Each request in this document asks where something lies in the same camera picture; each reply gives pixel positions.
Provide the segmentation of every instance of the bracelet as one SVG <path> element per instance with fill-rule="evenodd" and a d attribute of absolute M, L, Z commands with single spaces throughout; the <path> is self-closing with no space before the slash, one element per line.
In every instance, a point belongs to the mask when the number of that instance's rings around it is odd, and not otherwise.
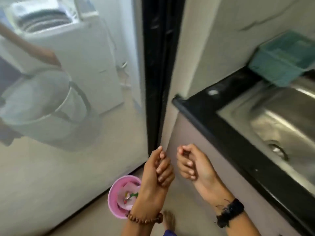
<path fill-rule="evenodd" d="M 132 222 L 136 222 L 139 224 L 155 224 L 155 223 L 162 223 L 163 222 L 163 214 L 159 213 L 155 219 L 140 219 L 132 214 L 126 214 L 127 219 Z"/>
<path fill-rule="evenodd" d="M 229 221 L 244 212 L 244 205 L 238 199 L 234 199 L 227 207 L 223 208 L 222 214 L 217 216 L 217 225 L 220 228 L 229 226 Z"/>

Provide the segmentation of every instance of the washing machine drum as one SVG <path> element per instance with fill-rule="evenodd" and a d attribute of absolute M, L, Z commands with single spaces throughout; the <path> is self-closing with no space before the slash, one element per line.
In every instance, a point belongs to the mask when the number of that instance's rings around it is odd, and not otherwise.
<path fill-rule="evenodd" d="M 60 10 L 42 10 L 19 19 L 17 25 L 25 32 L 33 33 L 60 25 L 70 24 L 72 19 Z"/>

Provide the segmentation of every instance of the white bucket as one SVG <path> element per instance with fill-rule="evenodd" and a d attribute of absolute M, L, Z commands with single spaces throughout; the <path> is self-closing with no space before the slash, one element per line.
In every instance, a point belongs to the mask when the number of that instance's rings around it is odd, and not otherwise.
<path fill-rule="evenodd" d="M 0 108 L 2 121 L 19 133 L 48 144 L 66 141 L 87 122 L 91 112 L 84 92 L 58 68 L 24 75 L 1 97 L 5 100 Z"/>

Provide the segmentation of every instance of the stainless steel sink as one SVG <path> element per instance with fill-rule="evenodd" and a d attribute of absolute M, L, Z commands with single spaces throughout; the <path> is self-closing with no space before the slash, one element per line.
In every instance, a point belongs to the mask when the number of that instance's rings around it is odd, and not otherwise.
<path fill-rule="evenodd" d="M 218 114 L 315 196 L 315 82 L 261 82 Z"/>

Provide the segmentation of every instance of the floor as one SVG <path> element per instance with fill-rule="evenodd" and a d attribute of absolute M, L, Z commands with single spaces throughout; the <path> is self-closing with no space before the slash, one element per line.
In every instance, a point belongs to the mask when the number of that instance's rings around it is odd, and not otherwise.
<path fill-rule="evenodd" d="M 141 177 L 142 170 L 135 175 Z M 177 179 L 169 189 L 164 208 L 174 212 L 178 236 L 225 235 L 214 222 L 209 221 L 204 209 L 195 203 Z M 115 218 L 109 211 L 106 194 L 50 236 L 118 236 L 124 223 L 125 220 Z M 163 234 L 163 224 L 155 224 L 151 236 Z"/>
<path fill-rule="evenodd" d="M 0 235 L 42 235 L 146 161 L 145 116 L 131 90 L 123 94 L 123 104 L 102 114 L 97 141 L 81 151 L 28 137 L 0 144 Z"/>

